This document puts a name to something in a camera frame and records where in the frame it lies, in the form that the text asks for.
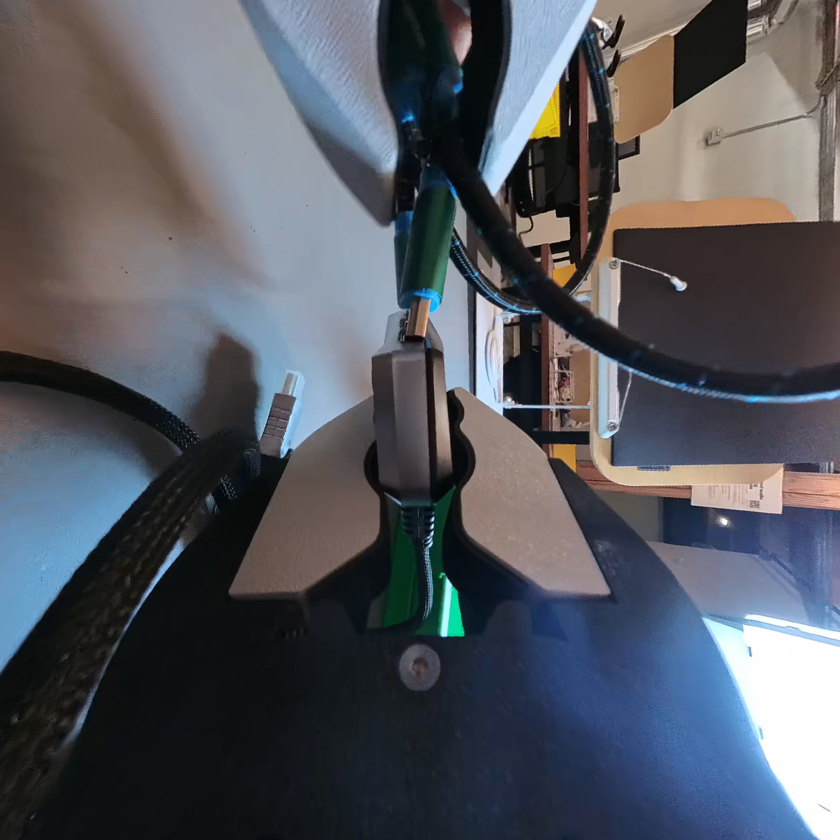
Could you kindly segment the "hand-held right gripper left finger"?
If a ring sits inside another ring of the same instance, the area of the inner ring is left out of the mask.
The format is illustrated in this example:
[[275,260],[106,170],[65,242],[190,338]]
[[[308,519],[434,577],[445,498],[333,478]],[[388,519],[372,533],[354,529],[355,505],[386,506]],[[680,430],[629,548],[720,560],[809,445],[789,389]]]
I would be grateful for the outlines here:
[[298,599],[372,546],[381,501],[365,471],[368,397],[307,437],[287,466],[230,585],[234,599]]

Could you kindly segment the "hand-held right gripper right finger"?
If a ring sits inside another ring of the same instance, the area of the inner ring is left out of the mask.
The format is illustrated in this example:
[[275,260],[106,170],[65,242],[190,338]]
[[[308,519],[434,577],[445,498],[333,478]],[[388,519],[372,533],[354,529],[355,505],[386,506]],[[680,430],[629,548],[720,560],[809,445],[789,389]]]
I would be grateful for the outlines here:
[[458,431],[468,450],[460,491],[465,535],[506,571],[559,598],[611,589],[548,456],[528,435],[463,388]]

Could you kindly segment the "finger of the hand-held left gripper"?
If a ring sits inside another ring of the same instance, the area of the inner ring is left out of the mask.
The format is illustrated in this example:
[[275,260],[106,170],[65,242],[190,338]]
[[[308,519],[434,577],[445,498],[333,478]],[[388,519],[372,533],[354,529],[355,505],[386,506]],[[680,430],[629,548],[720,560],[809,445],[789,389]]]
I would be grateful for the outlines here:
[[398,139],[382,85],[382,2],[242,1],[240,6],[341,183],[376,223],[390,225]]
[[472,161],[497,193],[585,33],[595,1],[474,1],[472,9]]

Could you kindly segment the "green plastic bin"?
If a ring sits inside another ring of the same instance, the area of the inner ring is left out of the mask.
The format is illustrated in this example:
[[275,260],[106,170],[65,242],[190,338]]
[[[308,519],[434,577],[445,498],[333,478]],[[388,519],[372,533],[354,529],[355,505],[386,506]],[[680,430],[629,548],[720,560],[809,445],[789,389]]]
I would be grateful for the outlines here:
[[[447,577],[444,568],[444,534],[448,512],[454,497],[451,490],[437,505],[435,531],[430,550],[430,564],[434,576],[434,600],[426,622],[419,634],[439,637],[463,637],[465,629],[460,610],[459,594]],[[392,500],[387,501],[388,527],[391,544],[392,575],[385,597],[382,624],[391,626],[411,618],[417,609],[417,567],[413,547],[404,533],[402,513]]]

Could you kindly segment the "black silver adapter hub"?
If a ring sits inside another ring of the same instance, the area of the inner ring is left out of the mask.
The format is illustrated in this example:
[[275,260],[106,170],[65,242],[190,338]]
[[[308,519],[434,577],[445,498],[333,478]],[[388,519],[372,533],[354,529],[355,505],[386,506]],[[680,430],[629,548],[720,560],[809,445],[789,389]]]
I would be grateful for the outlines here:
[[403,507],[438,503],[453,485],[445,357],[432,323],[425,339],[406,336],[407,315],[393,313],[373,355],[373,421],[378,480]]

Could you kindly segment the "person's left hand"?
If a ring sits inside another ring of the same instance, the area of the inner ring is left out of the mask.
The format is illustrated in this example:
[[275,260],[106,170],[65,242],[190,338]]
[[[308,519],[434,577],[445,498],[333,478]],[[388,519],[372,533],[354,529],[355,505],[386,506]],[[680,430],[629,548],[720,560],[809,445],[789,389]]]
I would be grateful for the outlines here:
[[473,42],[471,19],[468,12],[456,1],[437,2],[455,57],[463,65]]

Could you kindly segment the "wooden chair black backrest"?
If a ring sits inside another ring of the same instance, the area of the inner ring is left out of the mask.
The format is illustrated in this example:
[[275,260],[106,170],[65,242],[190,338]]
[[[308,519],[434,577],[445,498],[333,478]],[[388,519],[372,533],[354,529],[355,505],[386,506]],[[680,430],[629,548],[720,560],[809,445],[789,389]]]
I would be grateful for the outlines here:
[[748,4],[714,1],[675,35],[663,35],[625,59],[613,78],[616,142],[665,121],[680,105],[744,64]]

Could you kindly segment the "white paper notice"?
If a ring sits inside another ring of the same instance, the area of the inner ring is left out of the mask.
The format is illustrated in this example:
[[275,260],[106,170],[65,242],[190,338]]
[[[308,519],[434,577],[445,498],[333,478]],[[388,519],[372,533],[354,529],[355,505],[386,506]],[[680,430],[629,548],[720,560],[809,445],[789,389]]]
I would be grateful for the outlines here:
[[778,465],[764,480],[746,484],[698,485],[690,492],[690,504],[698,508],[719,508],[781,515],[784,501],[784,467]]

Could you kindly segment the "white metal stand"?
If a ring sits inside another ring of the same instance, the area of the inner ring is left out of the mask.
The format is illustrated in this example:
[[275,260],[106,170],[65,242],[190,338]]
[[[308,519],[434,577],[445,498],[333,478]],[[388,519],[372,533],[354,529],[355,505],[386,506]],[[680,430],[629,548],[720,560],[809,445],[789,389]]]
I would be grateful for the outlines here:
[[[618,325],[618,311],[622,299],[625,280],[629,278],[629,270],[640,270],[644,277],[659,277],[666,280],[676,292],[684,292],[688,285],[677,276],[662,270],[642,266],[627,259],[609,258],[600,263],[596,279],[596,314],[600,319],[608,321],[613,326]],[[486,298],[486,302],[493,307],[493,319],[485,337],[485,349],[482,361],[485,366],[484,380],[478,398],[491,406],[497,413],[504,410],[527,411],[531,413],[541,411],[559,411],[578,409],[571,403],[561,403],[559,400],[547,404],[526,404],[508,400],[503,391],[503,328],[512,322],[516,329],[522,321],[528,327],[530,322],[541,323],[541,314],[524,311],[522,305],[515,304],[512,309],[499,308],[496,296]],[[633,376],[626,375],[626,382],[620,387],[618,366],[615,362],[599,355],[595,364],[596,372],[596,429],[602,439],[611,438],[620,428],[625,404],[632,384]]]

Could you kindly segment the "bright white light panel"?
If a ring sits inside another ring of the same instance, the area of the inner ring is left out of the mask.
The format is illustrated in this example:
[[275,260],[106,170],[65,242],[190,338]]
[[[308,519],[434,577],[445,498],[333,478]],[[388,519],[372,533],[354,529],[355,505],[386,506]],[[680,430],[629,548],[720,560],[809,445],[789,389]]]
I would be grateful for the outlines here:
[[704,621],[778,781],[816,837],[838,839],[838,631],[758,614]]

